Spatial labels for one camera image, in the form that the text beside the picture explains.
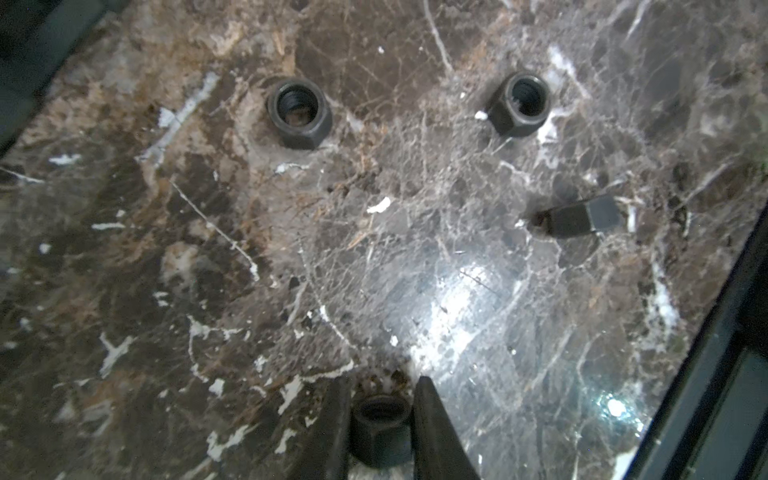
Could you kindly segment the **black round nut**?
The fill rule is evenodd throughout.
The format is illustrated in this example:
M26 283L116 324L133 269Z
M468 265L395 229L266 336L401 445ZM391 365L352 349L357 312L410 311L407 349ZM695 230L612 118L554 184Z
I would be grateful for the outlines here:
M332 130L331 106L323 91L307 79L278 82L266 106L277 134L289 149L316 150Z

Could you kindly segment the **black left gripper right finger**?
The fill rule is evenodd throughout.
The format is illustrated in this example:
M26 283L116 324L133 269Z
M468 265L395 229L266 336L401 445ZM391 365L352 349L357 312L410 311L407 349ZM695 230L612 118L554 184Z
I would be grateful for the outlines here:
M414 390L412 417L414 478L479 479L428 376Z

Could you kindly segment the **small black hex nut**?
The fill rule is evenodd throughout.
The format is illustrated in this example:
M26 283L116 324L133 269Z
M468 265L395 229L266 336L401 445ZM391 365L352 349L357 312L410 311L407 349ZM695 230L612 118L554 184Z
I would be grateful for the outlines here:
M412 458L412 406L408 400L380 394L358 402L351 417L350 452L364 465L388 469Z

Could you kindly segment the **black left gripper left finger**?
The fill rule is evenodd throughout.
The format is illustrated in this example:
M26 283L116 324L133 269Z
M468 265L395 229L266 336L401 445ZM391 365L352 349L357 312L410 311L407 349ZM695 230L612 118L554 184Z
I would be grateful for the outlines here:
M309 441L288 473L288 479L347 478L351 400L349 378L333 379L312 426Z

